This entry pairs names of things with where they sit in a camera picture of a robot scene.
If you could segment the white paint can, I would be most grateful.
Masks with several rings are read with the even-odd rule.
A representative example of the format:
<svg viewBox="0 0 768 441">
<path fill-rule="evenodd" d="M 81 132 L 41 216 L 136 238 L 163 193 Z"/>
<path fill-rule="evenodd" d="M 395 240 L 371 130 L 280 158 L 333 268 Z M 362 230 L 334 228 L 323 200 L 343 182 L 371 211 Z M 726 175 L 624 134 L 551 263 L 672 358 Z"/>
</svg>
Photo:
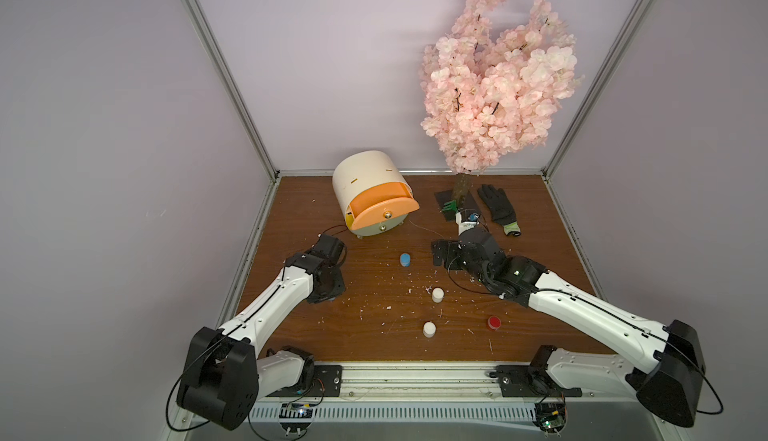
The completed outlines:
<svg viewBox="0 0 768 441">
<path fill-rule="evenodd" d="M 431 299 L 434 303 L 441 303 L 444 299 L 445 292 L 441 288 L 434 288 L 431 292 Z"/>
<path fill-rule="evenodd" d="M 436 334 L 436 325 L 433 322 L 426 322 L 423 325 L 422 333 L 426 338 L 432 338 Z"/>
</svg>

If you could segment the orange top drawer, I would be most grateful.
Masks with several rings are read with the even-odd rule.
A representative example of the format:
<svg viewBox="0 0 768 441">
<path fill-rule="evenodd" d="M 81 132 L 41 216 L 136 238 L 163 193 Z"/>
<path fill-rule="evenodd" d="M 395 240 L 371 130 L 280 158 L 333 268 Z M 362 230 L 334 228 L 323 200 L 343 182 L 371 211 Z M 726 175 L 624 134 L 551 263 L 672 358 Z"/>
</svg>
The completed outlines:
<svg viewBox="0 0 768 441">
<path fill-rule="evenodd" d="M 407 184 L 388 182 L 358 194 L 349 203 L 345 214 L 353 214 L 354 222 L 350 229 L 355 230 L 408 215 L 419 208 Z"/>
</svg>

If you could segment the cream round drawer cabinet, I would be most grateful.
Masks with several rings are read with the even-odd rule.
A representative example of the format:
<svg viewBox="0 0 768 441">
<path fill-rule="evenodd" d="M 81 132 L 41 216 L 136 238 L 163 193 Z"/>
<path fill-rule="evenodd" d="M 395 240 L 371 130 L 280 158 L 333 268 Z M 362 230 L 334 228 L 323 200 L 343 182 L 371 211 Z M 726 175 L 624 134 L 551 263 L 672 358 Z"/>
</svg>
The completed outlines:
<svg viewBox="0 0 768 441">
<path fill-rule="evenodd" d="M 404 182 L 413 194 L 411 187 L 386 153 L 371 150 L 344 159 L 332 175 L 333 190 L 344 222 L 346 209 L 354 197 L 371 187 L 388 182 Z"/>
</svg>

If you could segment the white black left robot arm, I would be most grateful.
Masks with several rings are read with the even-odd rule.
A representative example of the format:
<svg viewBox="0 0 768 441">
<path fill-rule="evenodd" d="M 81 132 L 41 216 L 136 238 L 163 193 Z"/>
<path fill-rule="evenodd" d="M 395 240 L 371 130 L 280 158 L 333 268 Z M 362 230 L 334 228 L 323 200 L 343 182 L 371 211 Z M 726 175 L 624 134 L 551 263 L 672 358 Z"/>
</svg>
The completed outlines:
<svg viewBox="0 0 768 441">
<path fill-rule="evenodd" d="M 171 389 L 176 405 L 234 430 L 266 396 L 309 394 L 317 386 L 312 354 L 292 346 L 265 357 L 260 353 L 299 304 L 332 301 L 344 293 L 346 252 L 338 238 L 320 235 L 311 248 L 287 258 L 274 281 L 239 314 L 218 328 L 198 330 Z"/>
</svg>

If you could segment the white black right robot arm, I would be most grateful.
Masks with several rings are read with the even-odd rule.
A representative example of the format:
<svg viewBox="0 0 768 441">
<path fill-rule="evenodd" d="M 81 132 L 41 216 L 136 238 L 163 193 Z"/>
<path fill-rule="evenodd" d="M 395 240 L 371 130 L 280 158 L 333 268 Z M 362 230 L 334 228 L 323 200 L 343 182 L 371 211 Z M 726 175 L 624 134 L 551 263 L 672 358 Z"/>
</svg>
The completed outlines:
<svg viewBox="0 0 768 441">
<path fill-rule="evenodd" d="M 587 379 L 596 389 L 617 385 L 661 420 L 693 427 L 708 380 L 692 326 L 679 320 L 664 325 L 617 308 L 534 260 L 506 255 L 481 227 L 456 241 L 435 241 L 431 251 L 434 265 L 465 271 L 489 294 L 552 316 L 616 353 L 615 360 L 576 354 L 550 359 L 546 372 L 558 386 L 573 389 Z"/>
</svg>

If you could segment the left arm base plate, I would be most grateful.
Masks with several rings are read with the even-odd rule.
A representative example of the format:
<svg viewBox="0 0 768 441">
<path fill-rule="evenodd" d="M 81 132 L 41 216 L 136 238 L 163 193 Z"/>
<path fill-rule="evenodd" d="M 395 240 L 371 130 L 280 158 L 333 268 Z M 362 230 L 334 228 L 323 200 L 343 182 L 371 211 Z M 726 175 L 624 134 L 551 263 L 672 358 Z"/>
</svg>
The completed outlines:
<svg viewBox="0 0 768 441">
<path fill-rule="evenodd" d="M 268 395 L 269 398 L 301 398 L 340 396 L 343 381 L 343 366 L 340 364 L 320 364 L 314 367 L 312 378 L 298 384 L 282 388 Z"/>
</svg>

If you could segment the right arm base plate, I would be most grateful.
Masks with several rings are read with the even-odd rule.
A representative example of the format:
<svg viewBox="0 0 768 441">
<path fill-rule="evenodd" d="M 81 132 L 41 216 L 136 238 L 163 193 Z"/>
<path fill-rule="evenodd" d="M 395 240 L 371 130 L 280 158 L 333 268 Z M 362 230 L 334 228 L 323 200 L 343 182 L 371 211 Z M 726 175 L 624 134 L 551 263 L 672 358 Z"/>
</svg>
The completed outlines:
<svg viewBox="0 0 768 441">
<path fill-rule="evenodd" d="M 487 373 L 501 390 L 503 397 L 580 398 L 580 388 L 563 388 L 544 367 L 532 365 L 498 365 Z"/>
</svg>

